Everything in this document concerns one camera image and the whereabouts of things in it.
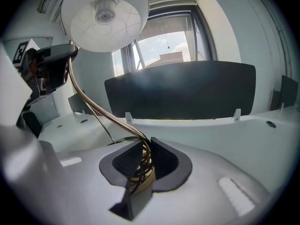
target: wire bundle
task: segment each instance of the wire bundle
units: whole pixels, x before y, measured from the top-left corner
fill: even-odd
[[[133,194],[147,180],[153,172],[153,162],[151,159],[150,149],[143,144],[142,162],[138,166],[134,176],[131,178],[131,186],[129,187],[130,194]]]

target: cloud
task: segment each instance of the cloud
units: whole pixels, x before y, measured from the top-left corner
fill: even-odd
[[[172,51],[173,53],[175,52],[182,52],[182,56],[183,56],[183,61],[184,62],[189,62],[191,61],[191,56],[189,54],[189,50],[188,50],[188,43],[180,43],[179,45],[177,45],[174,50]]]
[[[138,41],[139,45],[143,44],[144,42],[147,42],[147,39],[143,39],[141,41]]]
[[[167,39],[165,39],[165,38],[164,39],[160,39],[160,40],[158,40],[158,43],[161,44],[161,45],[162,44],[166,44],[167,43]]]

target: sky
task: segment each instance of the sky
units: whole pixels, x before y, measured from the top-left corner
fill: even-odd
[[[185,32],[172,32],[162,34],[154,37],[150,37],[139,41],[139,46],[142,52],[142,56],[145,62],[145,66],[159,60],[161,54],[182,52],[183,61],[191,61],[188,43],[185,36]],[[139,62],[139,56],[134,46],[135,64],[137,66]],[[121,52],[117,50],[112,53],[113,69],[115,75],[124,74]]]

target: window frame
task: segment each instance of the window frame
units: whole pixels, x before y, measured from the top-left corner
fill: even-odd
[[[197,47],[197,32],[196,25],[199,28],[200,35],[202,37],[202,42],[204,46],[204,51],[206,55],[206,60],[218,60],[217,51],[215,47],[215,43],[209,29],[209,26],[205,20],[205,17],[197,5],[183,5],[183,6],[172,6],[172,7],[164,7],[151,10],[149,12],[148,21],[153,19],[168,17],[168,16],[176,16],[176,15],[189,15],[192,21],[192,27],[194,30],[194,40],[195,40],[195,54],[196,60],[198,60],[198,47]],[[133,54],[133,45],[136,46],[138,55],[139,55],[139,63],[142,68],[145,68],[145,63],[143,60],[142,52],[138,41],[135,39],[132,43],[127,45],[126,47],[121,48],[122,52],[122,65],[125,73],[130,73],[138,70],[135,67],[135,58]]]

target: cable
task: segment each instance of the cable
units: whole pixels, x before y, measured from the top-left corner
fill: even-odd
[[[102,121],[100,120],[100,118],[97,116],[97,114],[95,113],[95,111],[90,107],[90,105],[88,105],[87,103],[85,103],[85,104],[89,107],[89,109],[92,111],[92,113],[95,115],[95,117],[97,118],[97,120],[100,122],[100,124],[102,125],[102,127],[104,128],[104,130],[107,132],[107,134],[111,138],[112,142],[115,144],[116,142],[114,141],[113,137],[108,132],[108,130],[106,129],[106,127],[104,126],[104,124],[102,123]]]
[[[165,25],[164,25],[164,21],[163,21],[163,19],[162,19],[162,18],[160,18],[160,19],[161,19],[161,22],[163,23],[164,32],[165,32]],[[169,49],[169,48],[170,48],[170,46],[169,46],[169,42],[168,42],[168,38],[167,38],[167,34],[166,34],[166,32],[165,32],[165,38],[166,38],[166,40],[167,40],[168,49]]]
[[[149,169],[149,167],[152,168],[152,172],[148,176],[148,178],[149,178],[150,175],[153,173],[153,164],[152,164],[152,159],[150,158],[150,148],[149,148],[150,141],[148,140],[146,135],[144,133],[142,133],[140,130],[136,129],[135,127],[133,127],[133,126],[127,124],[126,122],[120,120],[119,118],[113,116],[112,114],[110,114],[108,111],[104,110],[102,107],[100,107],[98,104],[96,104],[93,100],[91,100],[88,96],[85,95],[85,93],[78,86],[78,83],[75,79],[73,68],[72,68],[72,59],[71,59],[71,57],[69,57],[68,60],[67,60],[67,69],[69,71],[69,75],[70,75],[72,85],[74,86],[74,88],[77,91],[78,95],[81,97],[81,99],[89,107],[92,108],[92,110],[94,112],[98,112],[99,114],[105,116],[109,121],[111,121],[114,124],[118,125],[122,129],[132,133],[138,139],[140,139],[144,142],[143,150],[145,150],[145,155],[143,154],[143,158],[142,158],[142,161],[140,163],[140,167],[142,167],[142,170],[143,170],[143,172],[140,172],[140,176],[142,177],[144,174],[146,174],[147,170],[144,169],[145,168],[144,164],[145,164],[145,165],[147,165],[146,167],[148,169],[148,172],[151,171],[151,169]],[[137,186],[136,190],[138,189],[139,186],[142,185],[142,183],[138,182],[137,184],[138,185],[136,185]]]
[[[114,54],[114,64],[116,66],[116,72],[117,72],[117,76],[118,76],[118,69],[117,69],[117,62],[116,62],[116,52],[114,52],[113,54]]]
[[[125,138],[117,140],[116,143],[121,143],[124,141],[136,140],[136,139],[138,139],[138,138],[137,137],[125,137]],[[131,185],[129,187],[129,191],[131,191],[131,194],[135,193],[137,191],[137,189],[146,182],[146,180],[152,175],[152,172],[154,170],[150,150],[145,145],[143,145],[142,162],[139,164],[139,167],[140,168],[138,168],[135,171],[134,175],[130,179]]]
[[[130,195],[132,195],[138,188],[139,188],[139,186],[140,186],[140,184],[141,184],[141,182],[142,182],[142,174],[140,175],[140,177],[139,177],[139,180],[138,180],[138,182],[137,182],[137,184],[136,184],[136,186],[135,186],[135,188],[130,192]]]

